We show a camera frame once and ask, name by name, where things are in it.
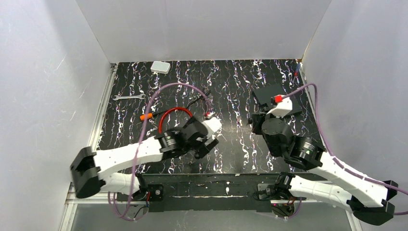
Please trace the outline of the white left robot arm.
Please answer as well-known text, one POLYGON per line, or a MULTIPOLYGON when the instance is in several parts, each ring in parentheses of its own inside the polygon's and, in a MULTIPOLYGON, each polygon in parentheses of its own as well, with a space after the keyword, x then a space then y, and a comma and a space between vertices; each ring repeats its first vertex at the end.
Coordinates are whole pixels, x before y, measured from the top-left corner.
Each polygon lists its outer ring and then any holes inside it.
POLYGON ((145 163, 161 162, 194 152, 205 157, 217 144, 214 134, 222 127, 219 119, 199 121, 191 117, 182 127, 169 129, 141 143, 94 151, 82 148, 70 165, 76 198, 83 199, 100 191, 136 196, 147 192, 141 175, 120 173, 122 169, 145 163))

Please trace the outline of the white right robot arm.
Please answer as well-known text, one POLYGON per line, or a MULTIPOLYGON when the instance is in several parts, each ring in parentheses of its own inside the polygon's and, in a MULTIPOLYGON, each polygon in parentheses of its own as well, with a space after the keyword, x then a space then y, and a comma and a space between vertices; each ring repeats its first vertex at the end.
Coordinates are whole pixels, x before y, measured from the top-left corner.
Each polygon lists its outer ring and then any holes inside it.
POLYGON ((362 173, 346 169, 346 164, 335 160, 319 143, 294 135, 281 118, 260 112, 252 114, 248 123, 252 126, 252 133, 263 137, 272 156, 282 157, 285 163, 330 181, 325 184, 281 172, 273 185, 258 191, 259 200, 277 197, 312 199, 340 207, 375 226, 396 215, 395 206, 390 202, 397 194, 396 182, 387 180, 376 184, 362 173))

